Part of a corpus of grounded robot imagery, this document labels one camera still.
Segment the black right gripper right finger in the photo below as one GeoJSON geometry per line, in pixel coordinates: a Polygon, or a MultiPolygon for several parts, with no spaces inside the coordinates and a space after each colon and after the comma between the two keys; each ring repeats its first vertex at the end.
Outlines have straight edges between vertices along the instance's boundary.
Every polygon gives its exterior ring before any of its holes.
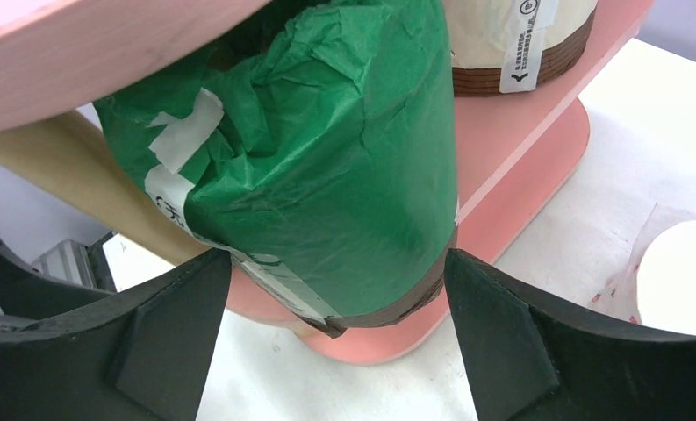
{"type": "Polygon", "coordinates": [[[481,420],[696,420],[696,336],[600,314],[459,249],[445,289],[481,420]]]}

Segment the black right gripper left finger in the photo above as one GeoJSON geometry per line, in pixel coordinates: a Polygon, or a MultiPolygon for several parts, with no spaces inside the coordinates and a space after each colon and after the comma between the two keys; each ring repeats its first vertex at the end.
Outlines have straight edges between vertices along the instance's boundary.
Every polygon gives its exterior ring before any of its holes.
{"type": "Polygon", "coordinates": [[[0,420],[193,420],[231,277],[211,250],[148,282],[0,332],[0,420]]]}

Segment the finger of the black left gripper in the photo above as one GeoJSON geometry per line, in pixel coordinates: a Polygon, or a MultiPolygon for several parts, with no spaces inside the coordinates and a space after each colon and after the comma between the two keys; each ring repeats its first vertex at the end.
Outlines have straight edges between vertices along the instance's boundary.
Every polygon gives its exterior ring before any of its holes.
{"type": "Polygon", "coordinates": [[[0,239],[0,308],[15,317],[53,317],[110,296],[62,282],[21,260],[0,239]]]}

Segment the green brown roll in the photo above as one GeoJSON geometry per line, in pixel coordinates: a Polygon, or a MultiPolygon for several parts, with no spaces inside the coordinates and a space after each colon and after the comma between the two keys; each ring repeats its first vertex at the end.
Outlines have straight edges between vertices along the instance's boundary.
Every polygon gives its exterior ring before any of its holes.
{"type": "Polygon", "coordinates": [[[435,299],[456,242],[438,1],[272,1],[96,100],[158,210],[331,337],[435,299]]]}

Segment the cream brown paper roll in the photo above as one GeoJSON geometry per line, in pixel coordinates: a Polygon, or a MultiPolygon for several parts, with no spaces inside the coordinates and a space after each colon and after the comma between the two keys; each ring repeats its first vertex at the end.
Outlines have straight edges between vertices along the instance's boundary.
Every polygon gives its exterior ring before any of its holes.
{"type": "Polygon", "coordinates": [[[530,92],[583,55],[596,0],[444,2],[457,97],[530,92]]]}

